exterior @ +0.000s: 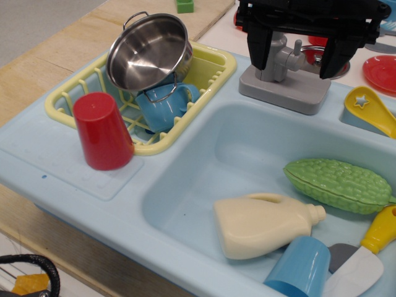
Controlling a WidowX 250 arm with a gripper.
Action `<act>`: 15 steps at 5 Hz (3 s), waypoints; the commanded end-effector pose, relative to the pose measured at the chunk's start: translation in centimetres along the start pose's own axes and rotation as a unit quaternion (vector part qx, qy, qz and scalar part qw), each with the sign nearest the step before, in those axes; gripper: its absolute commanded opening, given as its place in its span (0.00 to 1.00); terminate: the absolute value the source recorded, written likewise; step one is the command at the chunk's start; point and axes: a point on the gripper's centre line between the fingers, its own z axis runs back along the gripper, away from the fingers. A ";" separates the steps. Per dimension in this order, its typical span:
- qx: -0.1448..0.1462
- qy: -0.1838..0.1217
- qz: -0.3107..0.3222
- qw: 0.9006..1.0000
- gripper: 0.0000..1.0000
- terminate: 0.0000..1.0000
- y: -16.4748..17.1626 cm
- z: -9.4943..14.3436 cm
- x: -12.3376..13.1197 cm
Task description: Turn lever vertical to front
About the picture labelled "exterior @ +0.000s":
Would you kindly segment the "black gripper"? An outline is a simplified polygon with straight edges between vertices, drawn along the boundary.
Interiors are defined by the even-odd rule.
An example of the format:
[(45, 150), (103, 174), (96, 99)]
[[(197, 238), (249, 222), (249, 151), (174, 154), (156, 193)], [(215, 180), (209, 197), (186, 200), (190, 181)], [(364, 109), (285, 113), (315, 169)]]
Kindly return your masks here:
[(238, 8), (246, 14), (251, 64), (260, 71), (267, 65), (273, 30), (332, 35), (348, 24), (362, 26), (363, 31), (342, 30), (327, 37), (321, 79), (337, 74), (365, 44), (375, 44), (377, 27), (392, 13), (383, 1), (240, 1)]

